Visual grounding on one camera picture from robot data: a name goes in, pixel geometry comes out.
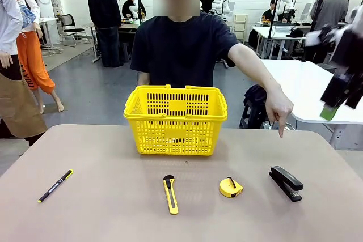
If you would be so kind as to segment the person's left hand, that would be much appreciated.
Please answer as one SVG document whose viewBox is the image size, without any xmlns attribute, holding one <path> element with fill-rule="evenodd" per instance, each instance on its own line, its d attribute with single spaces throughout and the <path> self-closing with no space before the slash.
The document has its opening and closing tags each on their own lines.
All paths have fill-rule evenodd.
<svg viewBox="0 0 363 242">
<path fill-rule="evenodd" d="M 287 117 L 293 110 L 293 103 L 287 98 L 282 90 L 274 90 L 267 92 L 265 107 L 270 122 L 278 123 L 278 133 L 282 138 Z"/>
</svg>

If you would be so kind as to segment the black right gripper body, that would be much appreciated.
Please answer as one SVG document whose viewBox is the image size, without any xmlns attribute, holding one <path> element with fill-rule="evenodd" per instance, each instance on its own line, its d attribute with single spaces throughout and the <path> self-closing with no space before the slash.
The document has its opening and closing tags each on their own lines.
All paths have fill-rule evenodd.
<svg viewBox="0 0 363 242">
<path fill-rule="evenodd" d="M 336 66 L 331 84 L 362 84 L 362 30 L 347 25 L 334 31 L 331 62 Z"/>
</svg>

